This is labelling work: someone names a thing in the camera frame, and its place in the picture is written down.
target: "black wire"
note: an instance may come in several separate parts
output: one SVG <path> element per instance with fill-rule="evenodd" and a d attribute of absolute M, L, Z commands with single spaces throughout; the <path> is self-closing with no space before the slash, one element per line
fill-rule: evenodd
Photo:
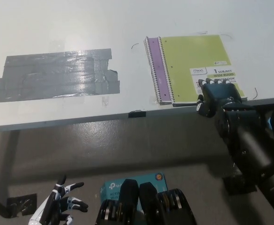
<path fill-rule="evenodd" d="M 135 45 L 138 45 L 139 43 L 136 43 L 136 44 L 134 44 L 133 46 L 132 46 L 132 48 L 131 49 L 133 49 L 133 47 L 135 46 Z"/>
<path fill-rule="evenodd" d="M 256 99 L 257 96 L 258 96 L 258 91 L 257 91 L 257 89 L 256 89 L 256 88 L 254 88 L 254 89 L 255 89 L 255 92 L 257 93 L 257 95 L 256 95 L 256 97 L 253 98 L 253 100 Z"/>

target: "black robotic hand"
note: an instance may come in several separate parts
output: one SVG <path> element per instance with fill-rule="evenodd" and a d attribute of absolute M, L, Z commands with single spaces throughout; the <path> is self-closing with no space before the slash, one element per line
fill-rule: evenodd
<path fill-rule="evenodd" d="M 218 109 L 228 103 L 242 103 L 241 96 L 229 80 L 198 80 L 203 95 L 198 96 L 196 111 L 206 117 L 213 117 Z"/>

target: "teal box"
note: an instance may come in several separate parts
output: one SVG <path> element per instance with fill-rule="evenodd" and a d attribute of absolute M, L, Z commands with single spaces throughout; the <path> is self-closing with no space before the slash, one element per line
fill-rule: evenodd
<path fill-rule="evenodd" d="M 168 190 L 166 181 L 165 181 L 165 176 L 161 172 L 142 175 L 142 176 L 136 176 L 136 177 L 128 177 L 128 178 L 118 179 L 118 180 L 111 180 L 111 181 L 105 182 L 102 188 L 100 189 L 101 203 L 106 199 L 118 200 L 119 194 L 120 194 L 120 187 L 125 179 L 136 180 L 139 186 L 140 184 L 151 182 L 153 186 L 155 186 L 158 193 Z M 140 200 L 138 201 L 137 210 L 142 211 Z"/>

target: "notebook label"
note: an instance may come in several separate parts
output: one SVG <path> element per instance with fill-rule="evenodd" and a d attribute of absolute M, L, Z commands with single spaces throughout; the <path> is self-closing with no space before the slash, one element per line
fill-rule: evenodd
<path fill-rule="evenodd" d="M 212 80 L 219 79 L 221 81 L 227 79 L 231 83 L 237 83 L 236 73 L 232 66 L 191 68 L 190 72 L 192 74 L 193 84 L 197 94 L 202 94 L 201 87 L 198 84 L 199 79 L 205 80 L 210 78 Z"/>

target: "purple notebook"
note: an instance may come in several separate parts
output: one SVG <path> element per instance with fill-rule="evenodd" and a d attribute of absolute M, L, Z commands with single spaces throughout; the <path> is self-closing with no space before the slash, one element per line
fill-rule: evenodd
<path fill-rule="evenodd" d="M 171 104 L 159 40 L 157 37 L 146 37 L 144 43 L 150 63 L 151 75 L 154 81 L 154 87 L 158 103 L 161 105 Z"/>

